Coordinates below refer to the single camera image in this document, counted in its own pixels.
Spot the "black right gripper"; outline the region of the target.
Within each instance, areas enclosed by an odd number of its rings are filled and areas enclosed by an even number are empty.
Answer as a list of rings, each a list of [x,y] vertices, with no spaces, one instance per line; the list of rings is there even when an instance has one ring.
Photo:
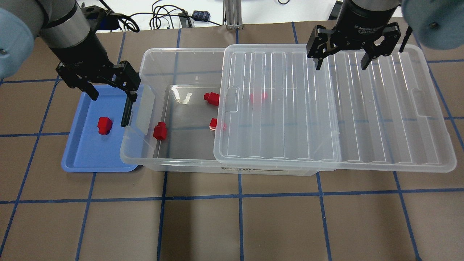
[[[366,70],[373,59],[390,55],[401,38],[401,30],[396,22],[371,28],[370,33],[363,28],[338,31],[316,25],[306,45],[307,57],[315,59],[315,69],[319,71],[329,55],[342,50],[364,50],[361,69]]]

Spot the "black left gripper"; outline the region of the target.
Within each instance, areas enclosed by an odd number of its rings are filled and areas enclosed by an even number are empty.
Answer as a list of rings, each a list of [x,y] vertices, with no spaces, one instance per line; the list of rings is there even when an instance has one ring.
[[[99,92],[92,84],[107,84],[127,91],[128,99],[132,103],[137,101],[137,90],[141,78],[129,61],[121,61],[118,64],[109,63],[108,65],[80,64],[73,67],[60,62],[56,71],[68,87],[85,90],[93,101],[98,99]]]

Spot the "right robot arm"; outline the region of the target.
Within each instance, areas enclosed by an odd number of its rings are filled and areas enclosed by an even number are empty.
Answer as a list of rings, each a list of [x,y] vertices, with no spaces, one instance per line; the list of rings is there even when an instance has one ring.
[[[332,29],[314,27],[306,46],[307,57],[320,70],[330,55],[364,50],[361,69],[368,68],[374,59],[391,55],[401,38],[399,24],[390,21],[398,7],[408,25],[400,52],[412,33],[431,49],[449,50],[463,45],[462,0],[344,0]]]

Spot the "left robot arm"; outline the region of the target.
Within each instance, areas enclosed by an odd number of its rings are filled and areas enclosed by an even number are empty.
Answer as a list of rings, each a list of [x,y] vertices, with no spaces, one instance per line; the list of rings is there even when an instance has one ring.
[[[82,7],[75,0],[2,0],[0,2],[1,78],[13,76],[41,38],[59,60],[56,71],[69,88],[78,88],[92,100],[94,84],[107,84],[135,102],[141,83],[128,61],[114,64],[96,36],[116,28],[126,16],[108,7]]]

